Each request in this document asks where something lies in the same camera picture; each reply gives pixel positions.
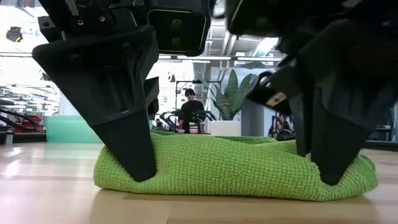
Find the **wooden floor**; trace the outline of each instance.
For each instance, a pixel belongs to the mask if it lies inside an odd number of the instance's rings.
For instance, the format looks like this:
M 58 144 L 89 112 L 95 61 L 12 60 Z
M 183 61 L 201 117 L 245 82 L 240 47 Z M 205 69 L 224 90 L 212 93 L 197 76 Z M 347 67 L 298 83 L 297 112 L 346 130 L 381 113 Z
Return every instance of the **wooden floor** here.
M 267 198 L 133 195 L 92 181 L 100 145 L 0 146 L 1 224 L 370 224 L 398 223 L 398 152 L 363 151 L 379 187 L 315 203 Z

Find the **ceiling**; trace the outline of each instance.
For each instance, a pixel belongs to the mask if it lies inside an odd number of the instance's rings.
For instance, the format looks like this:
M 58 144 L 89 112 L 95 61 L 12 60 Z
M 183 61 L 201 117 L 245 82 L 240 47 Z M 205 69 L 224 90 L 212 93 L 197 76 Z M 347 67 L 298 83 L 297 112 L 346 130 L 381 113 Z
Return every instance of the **ceiling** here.
M 223 12 L 223 0 L 218 1 L 215 8 L 215 14 Z M 4 52 L 26 52 L 30 53 L 32 49 L 40 44 L 47 43 L 44 36 L 39 31 L 37 17 L 46 15 L 46 12 L 40 6 L 38 1 L 34 0 L 2 0 L 0 6 L 0 55 Z M 268 52 L 273 52 L 272 48 L 275 40 L 263 41 L 263 38 L 231 35 L 225 28 L 224 20 L 213 20 L 206 40 L 206 48 L 204 55 L 220 56 L 220 55 L 237 55 L 265 57 Z M 21 27 L 23 40 L 19 43 L 11 42 L 5 38 L 6 32 L 10 26 Z M 261 48 L 261 43 L 265 43 L 266 47 Z M 0 57 L 0 76 L 8 76 L 8 84 L 10 82 L 19 82 L 16 78 L 18 75 L 25 74 L 25 80 L 37 79 L 41 74 L 41 68 L 31 58 L 24 59 L 24 66 L 21 66 L 21 60 L 9 57 Z M 253 63 L 253 68 L 260 62 Z M 215 79 L 211 76 L 210 67 L 235 67 L 234 62 L 211 62 L 211 63 L 192 63 L 192 62 L 158 62 L 154 65 L 150 77 L 159 76 L 160 78 L 160 106 L 162 111 L 173 110 L 175 107 L 175 83 L 169 82 L 169 75 L 174 75 L 176 80 L 196 80 L 206 78 L 207 80 Z M 198 99 L 206 100 L 206 91 L 201 85 L 189 85 L 184 88 L 193 88 L 198 94 Z M 183 103 L 183 91 L 177 97 L 177 108 Z

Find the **potted plant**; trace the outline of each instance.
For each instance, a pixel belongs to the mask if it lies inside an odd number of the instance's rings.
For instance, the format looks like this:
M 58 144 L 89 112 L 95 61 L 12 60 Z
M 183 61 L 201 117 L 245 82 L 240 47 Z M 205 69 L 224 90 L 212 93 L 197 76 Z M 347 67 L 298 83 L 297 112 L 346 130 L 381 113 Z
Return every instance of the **potted plant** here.
M 210 99 L 213 101 L 214 106 L 218 109 L 221 116 L 221 121 L 212 121 L 210 124 L 211 135 L 217 136 L 240 136 L 241 135 L 241 122 L 234 121 L 234 117 L 242 110 L 244 105 L 246 91 L 251 81 L 256 77 L 253 74 L 246 75 L 241 84 L 238 84 L 238 77 L 234 70 L 229 74 L 228 84 L 224 90 L 216 85 L 211 85 L 204 78 L 201 79 L 211 93 Z

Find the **folded towel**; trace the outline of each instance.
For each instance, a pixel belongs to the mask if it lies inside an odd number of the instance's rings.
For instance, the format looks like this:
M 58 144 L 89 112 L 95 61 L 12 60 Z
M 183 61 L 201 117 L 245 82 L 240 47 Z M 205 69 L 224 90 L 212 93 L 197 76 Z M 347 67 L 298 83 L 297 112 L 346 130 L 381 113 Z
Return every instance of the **folded towel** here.
M 152 139 L 156 176 L 134 181 L 104 147 L 94 169 L 95 184 L 136 194 L 243 195 L 311 201 L 353 197 L 377 186 L 375 166 L 365 156 L 355 159 L 337 185 L 324 184 L 309 155 L 296 155 L 295 141 L 159 131 L 152 133 Z

